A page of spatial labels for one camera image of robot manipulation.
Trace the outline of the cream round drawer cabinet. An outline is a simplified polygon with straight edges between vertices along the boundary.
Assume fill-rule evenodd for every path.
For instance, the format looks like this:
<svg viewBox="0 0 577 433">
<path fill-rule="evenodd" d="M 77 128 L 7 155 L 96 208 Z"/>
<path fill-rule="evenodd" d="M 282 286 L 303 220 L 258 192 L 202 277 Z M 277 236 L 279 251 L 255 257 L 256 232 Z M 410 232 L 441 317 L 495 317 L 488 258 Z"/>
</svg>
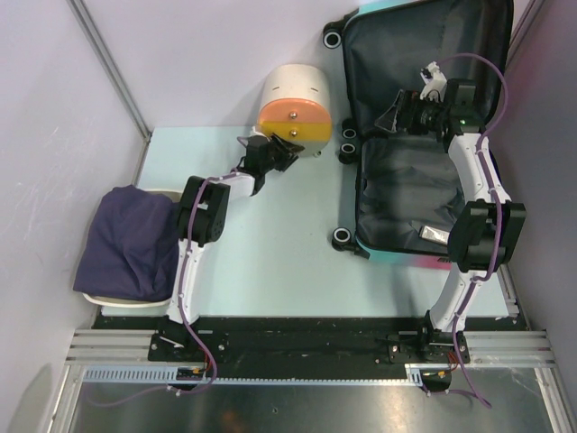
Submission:
<svg viewBox="0 0 577 433">
<path fill-rule="evenodd" d="M 330 89 L 326 74 L 307 64 L 286 64 L 266 78 L 256 129 L 303 147 L 317 156 L 332 137 Z"/>
</svg>

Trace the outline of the pink and teal kids suitcase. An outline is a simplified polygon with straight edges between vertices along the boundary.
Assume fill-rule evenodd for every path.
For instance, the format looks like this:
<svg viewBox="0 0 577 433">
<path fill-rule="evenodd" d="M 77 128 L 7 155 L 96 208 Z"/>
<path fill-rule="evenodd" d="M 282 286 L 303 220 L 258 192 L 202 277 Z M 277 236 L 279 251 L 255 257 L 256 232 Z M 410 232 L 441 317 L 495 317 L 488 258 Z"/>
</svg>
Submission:
<svg viewBox="0 0 577 433">
<path fill-rule="evenodd" d="M 327 23 L 351 114 L 355 228 L 332 244 L 369 260 L 485 270 L 508 261 L 526 211 L 499 185 L 486 131 L 507 62 L 510 1 L 383 1 Z"/>
</svg>

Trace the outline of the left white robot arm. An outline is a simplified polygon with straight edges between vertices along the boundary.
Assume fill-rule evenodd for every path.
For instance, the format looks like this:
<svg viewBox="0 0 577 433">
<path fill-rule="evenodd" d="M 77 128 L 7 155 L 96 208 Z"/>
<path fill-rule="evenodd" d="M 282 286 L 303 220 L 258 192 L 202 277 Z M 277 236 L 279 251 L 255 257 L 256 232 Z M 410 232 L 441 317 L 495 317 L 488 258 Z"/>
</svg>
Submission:
<svg viewBox="0 0 577 433">
<path fill-rule="evenodd" d="M 266 175 L 284 172 L 298 160 L 305 146 L 253 132 L 242 137 L 244 156 L 223 175 L 191 176 L 180 196 L 177 212 L 179 260 L 167 309 L 169 320 L 190 326 L 199 319 L 197 274 L 201 259 L 224 232 L 229 203 L 260 192 Z"/>
</svg>

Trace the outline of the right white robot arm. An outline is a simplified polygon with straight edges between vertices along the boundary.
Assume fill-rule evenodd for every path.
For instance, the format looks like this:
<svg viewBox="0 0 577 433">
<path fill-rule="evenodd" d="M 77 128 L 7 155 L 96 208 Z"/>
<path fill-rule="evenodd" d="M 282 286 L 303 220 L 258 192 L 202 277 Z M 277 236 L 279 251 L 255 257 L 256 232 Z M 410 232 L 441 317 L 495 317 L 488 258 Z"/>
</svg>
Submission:
<svg viewBox="0 0 577 433">
<path fill-rule="evenodd" d="M 400 90 L 379 125 L 411 135 L 433 133 L 456 168 L 465 204 L 448 237 L 451 270 L 424 318 L 414 347 L 427 362 L 459 354 L 459 337 L 482 285 L 508 263 L 527 217 L 512 201 L 490 157 L 488 127 L 469 79 L 430 79 L 422 91 Z"/>
</svg>

